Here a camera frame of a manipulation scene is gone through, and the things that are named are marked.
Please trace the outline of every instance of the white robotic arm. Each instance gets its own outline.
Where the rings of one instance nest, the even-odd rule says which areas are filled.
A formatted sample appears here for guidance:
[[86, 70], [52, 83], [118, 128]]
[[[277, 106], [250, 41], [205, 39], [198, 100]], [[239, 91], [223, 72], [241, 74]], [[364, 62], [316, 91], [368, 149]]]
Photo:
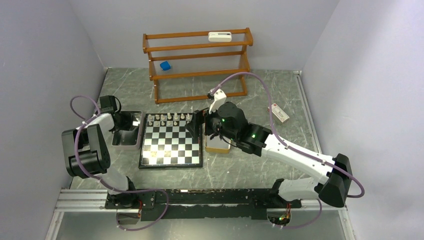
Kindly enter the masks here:
[[210, 108], [195, 111], [192, 121], [186, 125], [194, 138], [200, 134], [198, 126], [205, 123], [206, 135], [227, 137], [245, 153], [282, 161], [309, 175], [309, 178], [284, 179], [280, 183], [278, 195], [286, 201], [321, 199], [334, 207], [345, 205], [352, 180], [331, 166], [352, 175], [346, 156], [319, 154], [280, 137], [281, 142], [270, 129], [248, 123], [241, 109], [232, 102], [225, 102], [227, 96], [221, 89], [208, 96], [214, 100]]

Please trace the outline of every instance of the black metal base plate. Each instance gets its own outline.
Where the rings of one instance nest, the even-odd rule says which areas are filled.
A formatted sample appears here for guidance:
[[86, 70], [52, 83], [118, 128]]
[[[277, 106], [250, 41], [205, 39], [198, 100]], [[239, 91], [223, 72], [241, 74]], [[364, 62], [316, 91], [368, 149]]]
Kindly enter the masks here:
[[[287, 202], [272, 188], [240, 189], [165, 189], [169, 206], [162, 219], [202, 219], [251, 217], [266, 220], [267, 209], [285, 209], [287, 204], [296, 209], [302, 206], [300, 200]], [[154, 221], [166, 206], [162, 192], [139, 193], [143, 202], [142, 221]], [[106, 201], [106, 209], [122, 209]]]

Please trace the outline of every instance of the white wall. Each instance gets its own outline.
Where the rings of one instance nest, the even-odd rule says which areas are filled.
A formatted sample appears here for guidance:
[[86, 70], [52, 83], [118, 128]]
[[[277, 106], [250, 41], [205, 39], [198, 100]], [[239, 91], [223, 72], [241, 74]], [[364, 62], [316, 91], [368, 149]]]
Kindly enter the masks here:
[[80, 121], [69, 99], [98, 97], [104, 74], [66, 0], [0, 1], [0, 239], [46, 237], [71, 179], [61, 133]]
[[359, 240], [424, 239], [423, 11], [341, 0], [303, 69], [323, 151], [349, 156], [365, 185], [347, 201]]
[[339, 0], [70, 0], [106, 67], [148, 67], [143, 34], [244, 29], [252, 68], [300, 70]]

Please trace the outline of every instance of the gray marble surface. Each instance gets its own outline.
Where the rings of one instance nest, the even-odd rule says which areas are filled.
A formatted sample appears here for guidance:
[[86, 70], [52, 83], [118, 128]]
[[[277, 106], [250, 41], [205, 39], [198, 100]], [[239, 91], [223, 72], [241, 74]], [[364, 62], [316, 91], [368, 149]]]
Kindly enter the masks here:
[[[268, 85], [273, 102], [277, 103], [290, 119], [281, 124], [275, 122], [280, 136], [314, 150], [312, 133], [309, 131], [303, 110], [298, 83], [291, 71], [253, 70]], [[195, 78], [174, 78], [160, 80], [162, 98], [204, 95], [226, 76], [203, 76]], [[270, 128], [267, 113], [267, 96], [261, 83], [253, 77], [246, 78], [247, 96], [229, 97], [244, 110], [247, 119]], [[224, 92], [241, 91], [238, 79], [227, 82], [222, 87]], [[208, 100], [155, 104], [153, 82], [149, 81], [146, 68], [110, 68], [106, 74], [100, 93], [115, 95], [122, 102], [124, 111], [143, 111], [144, 113], [192, 112], [210, 105]], [[111, 145], [112, 138], [106, 142], [112, 160], [112, 166], [134, 182], [136, 188], [164, 189], [229, 189], [229, 188], [270, 188], [279, 178], [300, 179], [308, 177], [299, 170], [277, 159], [261, 158], [243, 153], [234, 147], [230, 153], [208, 153], [203, 150], [202, 168], [138, 168], [140, 150], [117, 150]], [[101, 186], [94, 179], [73, 179], [71, 189], [99, 189]]]

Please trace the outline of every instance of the small white device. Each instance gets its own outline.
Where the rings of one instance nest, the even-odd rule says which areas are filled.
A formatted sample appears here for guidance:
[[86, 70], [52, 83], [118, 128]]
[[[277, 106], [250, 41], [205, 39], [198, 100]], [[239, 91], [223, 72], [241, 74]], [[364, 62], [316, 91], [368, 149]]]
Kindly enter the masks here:
[[231, 32], [229, 31], [211, 31], [207, 35], [209, 42], [214, 43], [227, 43], [231, 42]]
[[274, 119], [279, 120], [282, 124], [290, 118], [289, 115], [287, 115], [287, 113], [285, 113], [276, 103], [272, 104], [272, 114]]

